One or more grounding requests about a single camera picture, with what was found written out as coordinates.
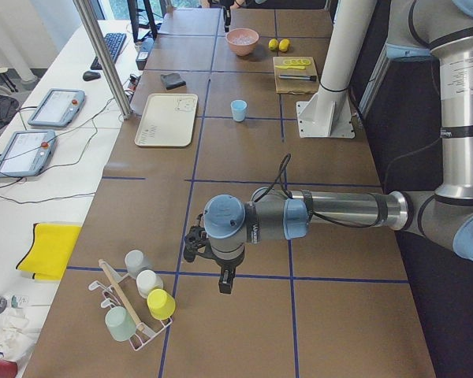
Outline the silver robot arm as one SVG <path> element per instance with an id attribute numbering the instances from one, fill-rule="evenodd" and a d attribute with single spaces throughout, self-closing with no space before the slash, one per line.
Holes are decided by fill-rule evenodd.
<path id="1" fill-rule="evenodd" d="M 386 48 L 394 60 L 440 63 L 442 184 L 387 195 L 290 191 L 278 176 L 249 202 L 215 196 L 183 255 L 215 261 L 221 293 L 231 292 L 247 244 L 303 237 L 313 221 L 411 232 L 473 261 L 473 1 L 392 2 Z"/>

